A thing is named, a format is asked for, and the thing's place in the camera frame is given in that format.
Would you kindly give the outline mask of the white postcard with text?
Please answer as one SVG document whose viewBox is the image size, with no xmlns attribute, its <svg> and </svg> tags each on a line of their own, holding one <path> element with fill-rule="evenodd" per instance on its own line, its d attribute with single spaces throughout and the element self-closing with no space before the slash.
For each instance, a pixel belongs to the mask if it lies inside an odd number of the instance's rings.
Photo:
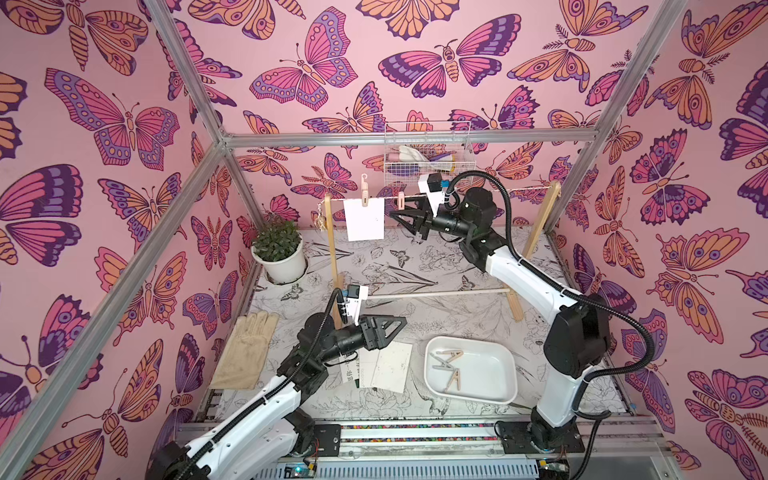
<svg viewBox="0 0 768 480">
<path fill-rule="evenodd" d="M 351 383 L 355 388 L 360 387 L 360 361 L 348 359 L 340 366 L 341 380 L 343 383 Z"/>
</svg>

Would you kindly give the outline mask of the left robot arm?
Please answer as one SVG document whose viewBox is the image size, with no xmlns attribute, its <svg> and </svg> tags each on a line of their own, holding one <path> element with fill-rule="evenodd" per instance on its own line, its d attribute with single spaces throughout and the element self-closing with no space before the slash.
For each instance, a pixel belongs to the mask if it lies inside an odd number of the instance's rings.
<svg viewBox="0 0 768 480">
<path fill-rule="evenodd" d="M 362 315 L 356 324 L 336 329 L 332 313 L 343 307 L 343 292 L 336 288 L 325 309 L 306 319 L 297 343 L 260 393 L 206 434 L 183 446 L 162 447 L 145 477 L 250 479 L 293 451 L 308 453 L 316 444 L 315 422 L 301 405 L 324 384 L 331 362 L 361 349 L 383 350 L 407 325 L 402 316 Z"/>
</svg>

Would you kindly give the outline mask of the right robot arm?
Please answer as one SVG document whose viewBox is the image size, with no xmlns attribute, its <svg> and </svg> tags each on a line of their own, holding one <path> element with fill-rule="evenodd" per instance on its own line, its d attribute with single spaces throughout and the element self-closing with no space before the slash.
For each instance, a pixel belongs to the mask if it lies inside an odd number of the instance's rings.
<svg viewBox="0 0 768 480">
<path fill-rule="evenodd" d="M 563 285 L 519 253 L 512 240 L 509 192 L 492 175 L 470 170 L 444 181 L 438 173 L 423 174 L 418 188 L 418 195 L 399 200 L 390 217 L 422 239 L 431 232 L 453 236 L 470 264 L 510 287 L 549 326 L 543 348 L 548 374 L 542 397 L 530 416 L 529 443 L 542 453 L 550 453 L 564 446 L 577 419 L 599 426 L 611 414 L 582 410 L 587 388 L 598 378 L 645 368 L 656 353 L 649 330 L 610 306 L 606 295 L 584 294 Z M 613 318 L 629 325 L 644 348 L 640 358 L 627 366 L 600 369 Z"/>
</svg>

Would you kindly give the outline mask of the white plastic tray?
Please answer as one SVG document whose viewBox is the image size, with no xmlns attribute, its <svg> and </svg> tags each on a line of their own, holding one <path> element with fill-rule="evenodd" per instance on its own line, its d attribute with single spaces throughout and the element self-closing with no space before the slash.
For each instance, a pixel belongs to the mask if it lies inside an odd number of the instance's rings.
<svg viewBox="0 0 768 480">
<path fill-rule="evenodd" d="M 461 372 L 461 390 L 446 389 L 452 372 L 434 370 L 429 357 L 443 350 L 462 350 L 464 355 L 454 362 Z M 448 399 L 505 405 L 519 393 L 516 362 L 505 346 L 488 341 L 436 336 L 426 345 L 424 382 L 434 395 Z"/>
</svg>

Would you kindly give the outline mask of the potted green plant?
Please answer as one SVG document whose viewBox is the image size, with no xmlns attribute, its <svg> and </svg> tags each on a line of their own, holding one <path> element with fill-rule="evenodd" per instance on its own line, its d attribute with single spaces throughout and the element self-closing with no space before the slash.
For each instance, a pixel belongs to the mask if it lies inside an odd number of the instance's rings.
<svg viewBox="0 0 768 480">
<path fill-rule="evenodd" d="M 294 221 L 273 215 L 251 242 L 251 253 L 269 281 L 286 285 L 298 281 L 306 272 L 304 241 Z"/>
</svg>

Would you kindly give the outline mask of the beige work glove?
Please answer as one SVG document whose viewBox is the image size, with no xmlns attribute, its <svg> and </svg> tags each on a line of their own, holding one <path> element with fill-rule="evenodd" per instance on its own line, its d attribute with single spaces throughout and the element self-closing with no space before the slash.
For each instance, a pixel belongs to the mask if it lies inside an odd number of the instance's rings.
<svg viewBox="0 0 768 480">
<path fill-rule="evenodd" d="M 280 316 L 258 311 L 237 318 L 213 374 L 212 390 L 254 390 Z"/>
</svg>

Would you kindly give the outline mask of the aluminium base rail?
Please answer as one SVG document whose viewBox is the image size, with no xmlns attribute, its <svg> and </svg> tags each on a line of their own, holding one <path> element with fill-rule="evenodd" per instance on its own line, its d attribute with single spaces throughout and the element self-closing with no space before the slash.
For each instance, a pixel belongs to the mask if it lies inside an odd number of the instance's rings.
<svg viewBox="0 0 768 480">
<path fill-rule="evenodd" d="M 553 450 L 537 449 L 525 416 L 414 421 L 323 421 L 297 412 L 243 453 L 242 479 L 680 479 L 656 425 L 613 417 L 596 435 L 580 421 Z"/>
</svg>

